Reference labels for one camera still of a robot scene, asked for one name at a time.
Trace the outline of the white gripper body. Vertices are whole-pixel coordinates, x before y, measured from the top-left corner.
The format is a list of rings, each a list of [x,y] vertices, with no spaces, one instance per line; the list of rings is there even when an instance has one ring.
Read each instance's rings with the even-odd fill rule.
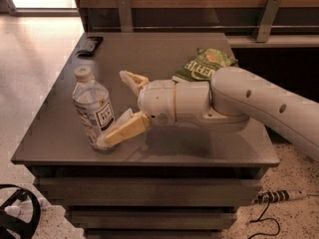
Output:
[[[138,105],[154,126],[199,124],[211,110],[209,83],[153,81],[141,89]]]

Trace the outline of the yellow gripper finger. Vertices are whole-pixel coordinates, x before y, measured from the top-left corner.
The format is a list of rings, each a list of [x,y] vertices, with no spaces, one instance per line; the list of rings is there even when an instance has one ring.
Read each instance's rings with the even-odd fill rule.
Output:
[[[119,119],[97,139],[99,148],[111,148],[124,140],[145,132],[151,121],[143,112],[125,111]]]
[[[136,96],[138,96],[141,89],[150,82],[148,78],[129,71],[120,71],[120,78]]]

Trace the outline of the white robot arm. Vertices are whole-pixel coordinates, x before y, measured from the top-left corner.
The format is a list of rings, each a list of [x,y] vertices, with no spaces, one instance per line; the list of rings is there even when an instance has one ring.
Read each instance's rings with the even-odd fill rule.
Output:
[[[255,119],[319,159],[319,104],[244,69],[221,68],[203,82],[151,82],[128,71],[121,71],[120,77],[137,96],[140,110],[125,111],[104,131],[97,139],[101,148],[111,148],[150,126],[237,131]]]

